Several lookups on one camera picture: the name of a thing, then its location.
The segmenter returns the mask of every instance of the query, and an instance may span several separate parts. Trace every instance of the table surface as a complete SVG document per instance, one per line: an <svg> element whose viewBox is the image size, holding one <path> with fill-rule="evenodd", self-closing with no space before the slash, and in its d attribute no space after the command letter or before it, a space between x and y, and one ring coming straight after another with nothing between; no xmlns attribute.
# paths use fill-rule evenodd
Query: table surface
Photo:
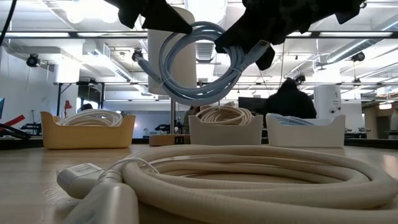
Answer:
<svg viewBox="0 0 398 224"><path fill-rule="evenodd" d="M57 170L86 162L107 168L141 150L150 148L148 145L133 145L129 149L0 151L0 223L61 223L79 200L69 197L57 185ZM315 150L345 154L398 178L398 151L361 147Z"/></svg>

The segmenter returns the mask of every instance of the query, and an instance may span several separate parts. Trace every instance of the white cylinder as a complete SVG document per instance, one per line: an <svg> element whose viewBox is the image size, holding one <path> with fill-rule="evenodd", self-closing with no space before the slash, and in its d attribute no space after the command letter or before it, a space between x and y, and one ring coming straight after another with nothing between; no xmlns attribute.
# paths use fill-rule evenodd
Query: white cylinder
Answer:
<svg viewBox="0 0 398 224"><path fill-rule="evenodd" d="M195 22L193 14L186 9L180 7L173 7L189 24ZM148 30L148 61L154 70L159 74L159 50L166 40L166 38L172 34L171 32L159 31L159 30ZM172 39L165 52L164 56L168 54L172 46L183 37L180 34ZM196 52L195 43L186 46L181 50L175 60L172 67L173 79L189 88L195 88L197 86L197 69L196 69ZM166 95L158 83L156 83L151 77L148 78L148 89L150 93L158 95Z"/></svg>
<svg viewBox="0 0 398 224"><path fill-rule="evenodd" d="M332 119L341 115L340 86L316 86L314 100L319 119Z"/></svg>

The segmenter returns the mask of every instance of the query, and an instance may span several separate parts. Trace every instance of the ceiling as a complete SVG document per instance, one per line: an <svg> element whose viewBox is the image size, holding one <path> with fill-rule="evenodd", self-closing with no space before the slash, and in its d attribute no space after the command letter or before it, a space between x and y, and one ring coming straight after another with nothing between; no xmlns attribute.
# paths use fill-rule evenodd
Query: ceiling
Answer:
<svg viewBox="0 0 398 224"><path fill-rule="evenodd" d="M195 17L204 20L219 22L225 29L234 24L244 12L244 7L241 1L228 1L225 9L218 9L212 13L206 13L205 7L209 4L208 1L223 2L223 0L186 0L188 2L195 2L196 8L192 10ZM169 4L177 7L185 7L184 0L168 0ZM0 24L3 24L11 1L0 0ZM73 1L23 1L17 2L16 11L12 20L11 30L13 31L111 31L111 30L130 30L123 26L119 21L113 23L105 23L101 19L104 9L97 7L97 4L92 5L90 10L98 12L98 17L90 16L83 19L79 23L72 23L68 20L68 9L73 6ZM322 21L313 24L310 30L345 30L345 31L359 31L359 30L381 30L388 22L398 21L398 0L397 1L368 1L368 6L362 9L360 14L349 22L339 25L334 16L328 17ZM87 6L81 7L81 10L89 10ZM214 21L214 15L219 13L217 18L223 18L222 21ZM139 21L136 24L136 30L141 30ZM319 68L315 66L314 62L323 62L323 58L335 53L343 47L349 47L355 40L350 39L288 39L285 44L273 46L276 51L274 63L271 68L261 72L252 65L245 72L240 83L247 82L280 82L284 77L293 77L298 73L305 74L307 82L351 82L354 76L362 77L362 82L381 82L391 79L398 75L398 66L395 66L398 58L398 40L383 40L375 45L372 45L363 50L366 59L363 62L341 60L332 65L325 66L326 70L317 71ZM66 51L73 58L80 61L82 64L81 76L94 77L98 81L104 80L106 82L120 82L124 79L115 75L115 73L101 63L93 60L87 60L87 57L82 51L82 44L85 40L65 39L65 40L40 40L40 39L18 39L11 40L10 45L16 49L23 49L26 47L59 47ZM147 75L142 73L141 68L131 60L131 55L135 48L146 47L145 40L116 40L116 39L100 39L95 40L96 46L102 49L103 44L106 44L111 50L111 58L120 68L128 73L133 80L146 82ZM376 72L390 66L390 69ZM212 82L225 72L229 67L229 58L223 54L216 54L211 63L197 64L197 78ZM243 85L236 86L227 98L235 99L238 96L251 96L253 92L256 95L267 97L276 91L277 85L267 86L271 90L265 90L264 85L260 88L258 86ZM366 86L364 88L349 87L348 90L354 90L355 93L371 93L377 87ZM308 94L312 93L312 86L303 86L302 90ZM137 90L133 86L112 86L109 91L131 91Z"/></svg>

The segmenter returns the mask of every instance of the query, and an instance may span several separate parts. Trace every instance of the blue cable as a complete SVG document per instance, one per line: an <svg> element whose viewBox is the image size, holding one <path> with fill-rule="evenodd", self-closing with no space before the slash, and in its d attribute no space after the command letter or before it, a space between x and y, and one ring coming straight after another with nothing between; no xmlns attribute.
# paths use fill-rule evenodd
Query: blue cable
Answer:
<svg viewBox="0 0 398 224"><path fill-rule="evenodd" d="M216 103L223 99L238 82L242 72L252 63L256 62L267 50L269 43L261 40L258 42L247 55L240 46L232 46L224 48L231 59L231 66L228 71L214 82L202 86L200 88L187 88L178 84L171 75L171 69L174 58L188 44L198 40L215 41L225 30L211 22L194 22L191 24L194 28L191 34L183 36L171 48L170 52L164 57L167 44L178 33L170 35L159 52L159 70L160 75L156 74L149 62L143 57L137 57L139 66L146 74L162 85L165 92L178 103L191 106L203 106Z"/></svg>
<svg viewBox="0 0 398 224"><path fill-rule="evenodd" d="M282 116L280 114L268 113L267 116L271 116L279 121L283 125L315 125L307 120L297 118L294 116Z"/></svg>

